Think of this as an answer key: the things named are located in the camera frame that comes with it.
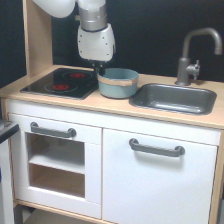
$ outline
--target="sink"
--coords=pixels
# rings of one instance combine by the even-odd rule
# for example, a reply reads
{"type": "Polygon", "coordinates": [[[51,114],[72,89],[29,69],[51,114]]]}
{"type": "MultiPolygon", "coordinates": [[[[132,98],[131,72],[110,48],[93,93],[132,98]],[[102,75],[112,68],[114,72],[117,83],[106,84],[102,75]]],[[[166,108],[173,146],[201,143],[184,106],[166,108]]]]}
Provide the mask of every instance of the sink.
{"type": "Polygon", "coordinates": [[[136,107],[193,115],[211,113],[216,93],[206,89],[146,84],[129,100],[136,107]]]}

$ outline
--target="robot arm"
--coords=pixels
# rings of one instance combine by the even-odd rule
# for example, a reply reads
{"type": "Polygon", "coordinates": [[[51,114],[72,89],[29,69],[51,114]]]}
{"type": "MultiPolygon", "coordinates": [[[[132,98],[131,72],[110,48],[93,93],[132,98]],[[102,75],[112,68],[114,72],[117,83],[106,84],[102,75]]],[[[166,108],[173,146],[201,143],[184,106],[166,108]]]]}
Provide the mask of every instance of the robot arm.
{"type": "Polygon", "coordinates": [[[105,0],[33,0],[51,16],[63,18],[70,15],[76,2],[79,6],[79,54],[90,60],[94,67],[102,67],[115,53],[113,30],[107,23],[105,0]]]}

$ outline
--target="wooden countertop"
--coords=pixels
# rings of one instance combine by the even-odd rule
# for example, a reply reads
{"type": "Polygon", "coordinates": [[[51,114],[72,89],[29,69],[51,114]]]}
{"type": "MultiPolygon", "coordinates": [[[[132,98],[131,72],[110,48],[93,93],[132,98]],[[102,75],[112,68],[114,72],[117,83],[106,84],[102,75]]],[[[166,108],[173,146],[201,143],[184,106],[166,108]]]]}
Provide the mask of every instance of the wooden countertop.
{"type": "MultiPolygon", "coordinates": [[[[192,83],[190,86],[192,88],[209,89],[217,93],[217,99],[213,111],[208,115],[186,115],[181,113],[172,113],[172,112],[133,107],[129,104],[128,99],[126,100],[108,99],[101,96],[99,90],[93,92],[85,100],[73,100],[60,97],[50,97],[50,96],[35,95],[20,92],[22,88],[28,86],[29,84],[35,82],[39,78],[45,76],[46,74],[50,73],[51,71],[59,67],[74,68],[68,66],[54,65],[32,78],[25,76],[11,83],[10,85],[0,89],[0,97],[6,99],[23,100],[36,103],[58,105],[63,107],[73,107],[78,109],[100,111],[133,117],[142,117],[142,118],[224,129],[224,83],[219,82],[198,81],[197,84],[192,83]]],[[[147,83],[174,85],[175,81],[176,78],[171,77],[140,75],[138,87],[141,87],[142,85],[147,83]]]]}

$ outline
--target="stovetop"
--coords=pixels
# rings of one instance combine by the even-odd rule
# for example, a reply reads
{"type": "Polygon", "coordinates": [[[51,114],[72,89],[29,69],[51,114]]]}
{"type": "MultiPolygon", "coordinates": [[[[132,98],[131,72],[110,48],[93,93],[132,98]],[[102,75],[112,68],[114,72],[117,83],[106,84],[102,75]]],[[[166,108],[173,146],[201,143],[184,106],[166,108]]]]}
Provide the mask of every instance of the stovetop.
{"type": "Polygon", "coordinates": [[[83,100],[97,88],[98,81],[94,72],[59,68],[21,92],[83,100]]]}

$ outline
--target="dark background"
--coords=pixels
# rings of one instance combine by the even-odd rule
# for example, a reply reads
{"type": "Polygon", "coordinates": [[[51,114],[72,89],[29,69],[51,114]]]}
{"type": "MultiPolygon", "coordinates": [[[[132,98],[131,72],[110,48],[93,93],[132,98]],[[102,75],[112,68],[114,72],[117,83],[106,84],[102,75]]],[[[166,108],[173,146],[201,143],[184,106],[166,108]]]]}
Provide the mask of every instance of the dark background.
{"type": "MultiPolygon", "coordinates": [[[[185,35],[215,28],[224,40],[224,0],[107,0],[117,52],[108,67],[130,68],[144,74],[177,74],[185,35]]],[[[53,19],[55,64],[89,67],[79,57],[73,14],[53,19]]],[[[192,62],[200,59],[199,79],[224,82],[224,56],[214,55],[209,36],[193,38],[192,62]]],[[[26,74],[22,0],[0,0],[0,87],[26,74]]]]}

